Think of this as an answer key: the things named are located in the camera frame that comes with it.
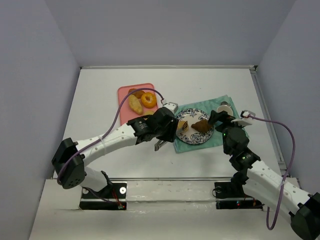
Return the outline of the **round yellow bun front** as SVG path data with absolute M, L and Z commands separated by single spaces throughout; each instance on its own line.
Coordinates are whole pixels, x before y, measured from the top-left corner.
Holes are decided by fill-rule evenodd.
M 184 120 L 180 120 L 177 125 L 176 133 L 177 134 L 185 133 L 188 131 L 188 129 L 189 129 L 188 122 Z

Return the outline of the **round yellow bun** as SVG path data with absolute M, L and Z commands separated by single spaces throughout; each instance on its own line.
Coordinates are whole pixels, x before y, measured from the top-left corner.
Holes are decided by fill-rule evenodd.
M 176 133 L 177 134 L 185 133 L 188 131 L 188 129 L 189 129 L 188 122 L 184 120 L 180 120 L 177 125 Z
M 147 115 L 153 115 L 154 114 L 154 111 L 153 110 L 146 110 L 143 115 L 144 116 L 147 116 Z

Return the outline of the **brown croissant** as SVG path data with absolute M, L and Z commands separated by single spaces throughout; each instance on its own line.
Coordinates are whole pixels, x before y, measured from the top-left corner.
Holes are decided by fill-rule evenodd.
M 199 133 L 205 134 L 212 128 L 212 125 L 208 123 L 207 119 L 202 119 L 192 124 L 191 127 Z

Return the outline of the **metal tongs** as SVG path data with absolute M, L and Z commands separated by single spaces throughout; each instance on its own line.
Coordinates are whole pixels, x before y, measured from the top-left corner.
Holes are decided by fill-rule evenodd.
M 164 140 L 158 140 L 155 144 L 154 144 L 154 151 L 157 152 L 163 145 L 165 145 L 167 143 L 167 141 Z

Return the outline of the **round yellow bun back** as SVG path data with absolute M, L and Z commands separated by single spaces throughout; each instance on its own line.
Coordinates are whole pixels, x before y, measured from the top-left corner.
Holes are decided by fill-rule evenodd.
M 154 111 L 153 110 L 146 110 L 143 115 L 144 116 L 147 116 L 147 115 L 153 115 L 154 114 Z

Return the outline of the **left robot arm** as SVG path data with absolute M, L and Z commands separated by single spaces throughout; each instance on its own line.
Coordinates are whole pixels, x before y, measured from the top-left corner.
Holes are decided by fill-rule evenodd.
M 178 106 L 169 102 L 152 115 L 134 118 L 108 131 L 106 136 L 79 141 L 64 139 L 51 161 L 57 173 L 57 183 L 65 190 L 81 186 L 99 198 L 110 193 L 113 184 L 108 175 L 90 168 L 89 164 L 113 151 L 152 139 L 158 139 L 156 151 L 163 143 L 174 142 L 179 122 L 175 117 L 177 110 Z

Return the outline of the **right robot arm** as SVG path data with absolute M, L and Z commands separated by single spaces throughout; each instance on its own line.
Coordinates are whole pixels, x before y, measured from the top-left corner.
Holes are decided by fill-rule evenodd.
M 281 215 L 291 229 L 303 240 L 315 240 L 320 236 L 320 194 L 300 189 L 287 181 L 287 174 L 279 175 L 248 148 L 249 138 L 244 127 L 252 124 L 255 114 L 244 110 L 241 118 L 226 111 L 212 110 L 208 123 L 222 134 L 223 152 L 230 156 L 236 170 L 231 178 L 241 185 L 244 193 L 263 203 L 274 216 Z

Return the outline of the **oval long bread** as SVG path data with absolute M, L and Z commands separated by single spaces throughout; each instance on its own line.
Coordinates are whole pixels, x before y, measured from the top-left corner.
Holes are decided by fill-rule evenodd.
M 133 94 L 129 95 L 128 104 L 129 104 L 130 109 L 132 111 L 134 111 L 136 114 L 138 114 L 138 115 L 143 114 L 143 107 L 142 107 L 139 99 L 135 95 L 133 95 Z

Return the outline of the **dark brown bread roll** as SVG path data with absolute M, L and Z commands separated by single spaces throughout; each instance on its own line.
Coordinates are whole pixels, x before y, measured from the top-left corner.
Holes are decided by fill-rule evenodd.
M 136 88 L 131 88 L 128 90 L 128 93 L 134 95 L 136 98 L 140 99 L 143 94 L 145 94 L 144 90 L 137 90 Z

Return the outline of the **white cup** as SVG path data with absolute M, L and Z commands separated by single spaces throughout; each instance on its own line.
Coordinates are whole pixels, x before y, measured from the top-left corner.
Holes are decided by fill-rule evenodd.
M 216 112 L 217 113 L 226 112 L 228 115 L 234 116 L 234 112 L 233 112 L 232 108 L 228 105 L 220 105 L 217 108 Z

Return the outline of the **orange glazed donut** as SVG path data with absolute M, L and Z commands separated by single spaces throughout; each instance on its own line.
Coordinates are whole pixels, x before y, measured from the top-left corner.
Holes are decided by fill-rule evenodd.
M 140 100 L 142 105 L 148 109 L 154 108 L 157 105 L 157 97 L 152 92 L 145 92 Z

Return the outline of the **blue floral plate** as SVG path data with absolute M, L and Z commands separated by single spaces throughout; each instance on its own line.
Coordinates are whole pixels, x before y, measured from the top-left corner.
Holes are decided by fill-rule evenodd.
M 191 145 L 201 144 L 204 143 L 206 140 L 208 140 L 212 135 L 214 131 L 214 127 L 207 132 L 207 133 L 200 133 L 196 130 L 194 130 L 191 125 L 195 124 L 196 122 L 206 119 L 209 120 L 210 116 L 197 108 L 188 108 L 184 111 L 180 111 L 179 115 L 176 116 L 176 118 L 179 121 L 187 121 L 188 122 L 188 131 L 177 134 L 176 136 L 182 140 L 184 143 L 188 143 Z

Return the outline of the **pink tray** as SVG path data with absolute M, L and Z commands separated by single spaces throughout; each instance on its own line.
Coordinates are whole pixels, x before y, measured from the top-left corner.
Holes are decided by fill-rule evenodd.
M 140 89 L 140 88 L 150 88 L 154 89 L 154 85 L 152 83 L 141 83 L 141 84 L 134 84 L 134 85 L 127 85 L 127 86 L 121 86 L 117 90 L 117 97 L 118 97 L 118 104 L 122 102 L 122 100 L 125 98 L 125 96 L 129 93 L 130 89 Z M 154 95 L 157 97 L 157 104 L 153 108 L 147 108 L 144 105 L 142 105 L 143 108 L 143 114 L 145 113 L 154 113 L 158 107 L 160 106 L 160 97 L 158 96 L 157 93 L 154 93 L 151 90 L 144 90 L 144 92 L 152 92 Z M 123 103 L 121 110 L 119 112 L 119 119 L 120 119 L 120 124 L 123 125 L 127 123 L 129 120 L 141 117 L 142 115 L 139 115 L 135 113 L 129 105 L 129 100 L 126 99 L 125 102 Z

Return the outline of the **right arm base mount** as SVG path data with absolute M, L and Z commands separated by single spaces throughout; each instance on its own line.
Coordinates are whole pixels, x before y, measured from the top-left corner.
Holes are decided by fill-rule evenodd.
M 248 178 L 240 172 L 236 172 L 230 181 L 218 181 L 214 183 L 211 191 L 216 199 L 217 210 L 259 209 L 264 204 L 254 197 L 245 194 L 243 186 Z

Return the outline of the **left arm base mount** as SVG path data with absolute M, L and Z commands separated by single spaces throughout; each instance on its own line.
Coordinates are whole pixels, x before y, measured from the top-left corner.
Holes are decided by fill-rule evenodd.
M 127 182 L 114 181 L 100 192 L 82 188 L 79 208 L 93 211 L 125 211 L 127 209 Z

